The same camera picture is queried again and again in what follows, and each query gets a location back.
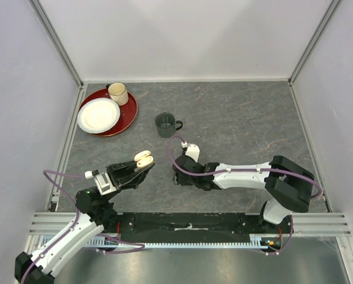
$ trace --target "cup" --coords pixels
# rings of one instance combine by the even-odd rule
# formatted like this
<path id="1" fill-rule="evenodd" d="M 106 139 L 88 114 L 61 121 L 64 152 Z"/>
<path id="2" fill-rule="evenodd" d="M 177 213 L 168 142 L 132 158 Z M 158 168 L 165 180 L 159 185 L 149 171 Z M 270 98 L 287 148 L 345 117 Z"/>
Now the cup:
<path id="1" fill-rule="evenodd" d="M 180 120 L 176 120 L 175 117 L 169 112 L 162 112 L 155 118 L 155 125 L 160 137 L 170 138 L 175 134 L 176 130 L 183 127 L 183 123 Z"/>
<path id="2" fill-rule="evenodd" d="M 113 99 L 118 105 L 125 105 L 128 102 L 128 90 L 123 83 L 117 82 L 107 84 L 106 88 L 111 99 Z"/>

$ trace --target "white wall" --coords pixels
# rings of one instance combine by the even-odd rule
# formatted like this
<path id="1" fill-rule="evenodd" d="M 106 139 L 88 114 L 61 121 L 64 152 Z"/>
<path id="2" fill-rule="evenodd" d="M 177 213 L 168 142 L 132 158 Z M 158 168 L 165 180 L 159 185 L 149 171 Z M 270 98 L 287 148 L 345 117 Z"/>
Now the white wall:
<path id="1" fill-rule="evenodd" d="M 0 0 L 0 283 L 45 207 L 77 86 L 25 0 Z"/>
<path id="2" fill-rule="evenodd" d="M 295 90 L 329 201 L 353 235 L 353 0 L 342 1 Z"/>
<path id="3" fill-rule="evenodd" d="M 330 0 L 41 0 L 83 80 L 288 78 Z"/>

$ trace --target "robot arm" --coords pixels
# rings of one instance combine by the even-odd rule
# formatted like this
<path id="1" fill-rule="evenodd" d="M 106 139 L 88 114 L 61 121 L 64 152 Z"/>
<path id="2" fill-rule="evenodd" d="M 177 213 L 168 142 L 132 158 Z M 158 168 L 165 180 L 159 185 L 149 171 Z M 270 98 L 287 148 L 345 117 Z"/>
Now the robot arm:
<path id="1" fill-rule="evenodd" d="M 282 169 L 298 173 L 314 180 L 314 175 L 283 156 L 274 156 L 272 162 L 262 164 L 231 166 L 223 163 L 198 163 L 199 148 L 195 144 L 182 143 L 183 153 L 176 159 L 182 169 L 191 173 L 211 173 L 224 170 L 222 173 L 206 176 L 187 175 L 173 166 L 174 183 L 179 185 L 195 185 L 205 191 L 226 188 L 265 189 L 273 199 L 267 201 L 262 208 L 260 222 L 280 224 L 291 212 L 308 212 L 313 186 L 297 177 L 274 172 L 261 172 L 258 169 Z M 254 169 L 253 172 L 236 172 L 234 169 Z"/>
<path id="2" fill-rule="evenodd" d="M 153 166 L 148 151 L 142 159 L 109 165 L 105 173 L 86 172 L 86 178 L 93 178 L 96 186 L 76 194 L 79 210 L 76 218 L 31 256 L 22 252 L 16 258 L 16 280 L 22 283 L 24 273 L 38 259 L 24 283 L 53 284 L 63 266 L 91 238 L 104 230 L 116 228 L 117 212 L 109 200 L 124 189 L 137 188 Z"/>

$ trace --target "gray floor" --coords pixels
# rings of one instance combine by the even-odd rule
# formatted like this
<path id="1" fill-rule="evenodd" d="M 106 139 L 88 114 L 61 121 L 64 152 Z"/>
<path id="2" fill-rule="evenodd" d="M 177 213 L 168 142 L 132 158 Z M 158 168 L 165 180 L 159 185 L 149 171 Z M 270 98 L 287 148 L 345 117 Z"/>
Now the gray floor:
<path id="1" fill-rule="evenodd" d="M 280 256 L 236 249 L 154 249 L 106 255 L 81 250 L 56 284 L 346 284 L 335 239 L 293 238 Z"/>
<path id="2" fill-rule="evenodd" d="M 89 85 L 87 94 L 105 87 Z M 200 162 L 255 164 L 284 155 L 313 172 L 312 161 L 286 82 L 130 83 L 138 117 L 118 136 L 100 138 L 77 128 L 66 173 L 103 169 L 132 160 L 151 150 L 156 166 L 136 190 L 115 197 L 117 211 L 132 212 L 259 212 L 270 198 L 266 191 L 232 188 L 205 192 L 173 185 L 167 139 L 156 133 L 154 118 L 171 112 L 184 122 L 179 134 L 200 147 Z M 174 144 L 174 155 L 181 153 Z M 65 179 L 73 196 L 93 185 L 91 180 Z M 64 196 L 59 211 L 74 211 Z M 323 198 L 312 201 L 311 212 L 325 212 Z"/>

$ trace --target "red plate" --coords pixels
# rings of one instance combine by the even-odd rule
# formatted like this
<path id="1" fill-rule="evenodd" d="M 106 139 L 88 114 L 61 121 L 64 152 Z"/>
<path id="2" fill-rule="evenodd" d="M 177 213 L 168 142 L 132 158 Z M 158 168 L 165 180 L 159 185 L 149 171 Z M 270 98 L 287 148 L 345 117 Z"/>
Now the red plate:
<path id="1" fill-rule="evenodd" d="M 127 129 L 135 120 L 135 117 L 137 116 L 138 112 L 138 104 L 135 98 L 131 93 L 128 92 L 129 96 L 129 101 L 125 105 L 121 105 L 119 107 L 119 110 L 121 112 L 119 119 L 115 126 L 113 126 L 111 129 L 108 131 L 99 133 L 99 134 L 93 134 L 96 136 L 100 137 L 109 137 L 113 135 L 117 135 L 121 132 L 123 132 L 125 129 Z M 109 96 L 108 90 L 107 89 L 101 89 L 93 94 L 89 95 L 80 105 L 79 110 L 84 106 L 86 103 L 93 99 L 98 99 L 98 98 L 108 98 L 110 99 L 111 97 Z"/>

